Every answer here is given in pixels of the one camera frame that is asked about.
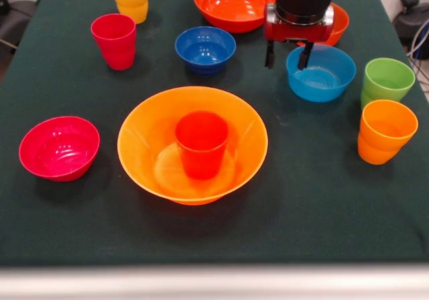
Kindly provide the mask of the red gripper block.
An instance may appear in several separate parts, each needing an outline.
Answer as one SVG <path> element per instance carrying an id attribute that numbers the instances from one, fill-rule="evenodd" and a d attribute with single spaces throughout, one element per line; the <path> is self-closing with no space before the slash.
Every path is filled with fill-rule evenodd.
<path id="1" fill-rule="evenodd" d="M 263 33 L 268 40 L 265 67 L 272 69 L 275 63 L 274 42 L 305 42 L 299 60 L 298 69 L 307 68 L 314 42 L 325 42 L 334 27 L 334 9 L 329 5 L 319 22 L 310 25 L 290 23 L 275 12 L 275 3 L 268 3 L 264 11 Z"/>

